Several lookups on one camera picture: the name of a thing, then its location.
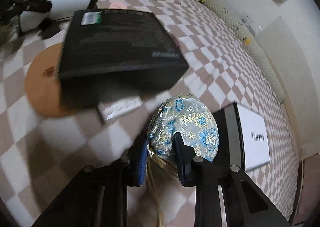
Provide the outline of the blue floral silk pouch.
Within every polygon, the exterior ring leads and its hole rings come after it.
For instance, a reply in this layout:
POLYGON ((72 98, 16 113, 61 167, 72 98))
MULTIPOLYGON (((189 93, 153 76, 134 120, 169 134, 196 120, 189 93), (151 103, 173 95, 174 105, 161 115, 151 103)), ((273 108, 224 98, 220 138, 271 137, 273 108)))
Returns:
POLYGON ((147 131, 153 154, 164 161, 173 159, 172 137, 177 132, 197 156, 214 160, 219 148, 217 123, 208 107, 191 94, 167 99, 153 114, 147 131))

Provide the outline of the black cube charger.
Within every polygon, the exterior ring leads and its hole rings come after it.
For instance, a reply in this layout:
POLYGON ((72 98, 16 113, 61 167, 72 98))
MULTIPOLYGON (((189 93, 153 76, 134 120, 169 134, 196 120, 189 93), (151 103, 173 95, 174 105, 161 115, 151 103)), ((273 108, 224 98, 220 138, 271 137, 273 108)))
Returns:
POLYGON ((48 39, 55 36, 60 32, 59 24, 52 20, 44 20, 40 25, 39 29, 41 30, 41 37, 43 39, 48 39))

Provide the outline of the green long bolster pillow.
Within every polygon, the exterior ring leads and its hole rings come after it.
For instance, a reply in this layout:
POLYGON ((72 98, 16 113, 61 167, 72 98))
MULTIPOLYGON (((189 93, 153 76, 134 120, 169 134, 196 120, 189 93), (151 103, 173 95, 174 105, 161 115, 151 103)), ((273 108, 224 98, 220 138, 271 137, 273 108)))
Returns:
POLYGON ((217 3, 215 0, 201 0, 210 10, 214 11, 234 32, 235 36, 242 43, 242 48, 246 50, 263 72, 265 78, 270 84, 277 101, 282 104, 285 100, 285 92, 281 83, 267 57, 264 49, 256 42, 253 34, 249 31, 244 22, 235 14, 229 12, 227 8, 217 3))

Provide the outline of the checkered bed sheet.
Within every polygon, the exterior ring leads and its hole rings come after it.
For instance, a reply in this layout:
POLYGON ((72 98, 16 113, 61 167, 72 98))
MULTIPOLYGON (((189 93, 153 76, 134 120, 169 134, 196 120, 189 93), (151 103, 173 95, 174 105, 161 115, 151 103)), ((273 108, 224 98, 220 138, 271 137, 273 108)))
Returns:
POLYGON ((85 165, 117 159, 167 99, 191 94, 215 112, 232 103, 263 115, 271 160, 248 175, 285 218, 293 211, 298 160, 289 123, 264 74, 234 33, 194 0, 99 0, 153 13, 179 43, 188 70, 172 87, 142 94, 142 106, 103 122, 95 109, 50 118, 25 93, 25 76, 44 50, 64 41, 68 23, 49 39, 38 31, 1 44, 1 198, 19 226, 31 226, 85 165))

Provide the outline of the round cork coaster centre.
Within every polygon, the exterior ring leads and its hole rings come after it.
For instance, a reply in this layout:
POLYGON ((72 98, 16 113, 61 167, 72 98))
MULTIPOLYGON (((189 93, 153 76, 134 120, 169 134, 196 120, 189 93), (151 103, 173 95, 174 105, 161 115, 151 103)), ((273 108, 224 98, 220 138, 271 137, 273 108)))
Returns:
POLYGON ((61 85, 57 78, 62 44, 40 52, 28 68, 24 89, 31 106, 47 117, 64 117, 76 113, 61 102, 61 85))

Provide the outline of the white black Chanel box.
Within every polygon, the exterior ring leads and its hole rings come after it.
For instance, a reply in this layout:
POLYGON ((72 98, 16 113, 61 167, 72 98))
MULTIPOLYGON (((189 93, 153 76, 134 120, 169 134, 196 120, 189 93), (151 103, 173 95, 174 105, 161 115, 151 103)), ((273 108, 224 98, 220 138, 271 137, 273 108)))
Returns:
POLYGON ((219 133, 213 164, 237 165, 249 172, 270 162, 266 125, 261 114, 239 103, 231 103, 213 116, 219 133))

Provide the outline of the black product box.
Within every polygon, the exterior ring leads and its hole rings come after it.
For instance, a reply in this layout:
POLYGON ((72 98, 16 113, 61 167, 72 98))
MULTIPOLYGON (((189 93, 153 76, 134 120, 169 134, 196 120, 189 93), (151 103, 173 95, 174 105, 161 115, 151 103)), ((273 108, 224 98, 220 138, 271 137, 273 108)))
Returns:
POLYGON ((73 108, 170 89, 188 70, 179 46, 150 12, 76 11, 57 77, 73 108))

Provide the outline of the white thermos bottle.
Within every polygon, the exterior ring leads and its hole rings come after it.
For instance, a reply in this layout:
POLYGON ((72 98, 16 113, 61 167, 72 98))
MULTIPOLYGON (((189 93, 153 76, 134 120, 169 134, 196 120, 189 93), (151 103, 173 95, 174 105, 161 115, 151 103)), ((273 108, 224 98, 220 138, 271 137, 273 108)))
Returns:
POLYGON ((45 13, 40 13, 28 9, 23 11, 18 18, 21 33, 26 33, 36 29, 44 19, 63 20, 73 16, 79 10, 93 9, 98 0, 46 0, 51 2, 51 9, 45 13))

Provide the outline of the white flat box under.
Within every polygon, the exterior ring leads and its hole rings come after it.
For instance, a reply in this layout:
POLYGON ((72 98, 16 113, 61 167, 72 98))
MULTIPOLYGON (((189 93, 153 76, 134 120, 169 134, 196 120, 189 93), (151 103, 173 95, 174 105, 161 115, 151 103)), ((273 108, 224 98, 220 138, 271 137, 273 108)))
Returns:
POLYGON ((106 123, 138 109, 142 104, 140 96, 131 96, 110 103, 99 103, 97 111, 101 120, 106 123))

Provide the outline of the white wall socket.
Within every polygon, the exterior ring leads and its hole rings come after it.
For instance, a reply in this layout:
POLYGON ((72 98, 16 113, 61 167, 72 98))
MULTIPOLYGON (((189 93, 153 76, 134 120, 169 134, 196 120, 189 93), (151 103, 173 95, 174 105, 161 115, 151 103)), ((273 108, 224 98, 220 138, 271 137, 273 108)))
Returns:
POLYGON ((253 18, 248 13, 244 12, 239 19, 245 24, 253 36, 259 35, 262 31, 262 28, 255 24, 253 18))

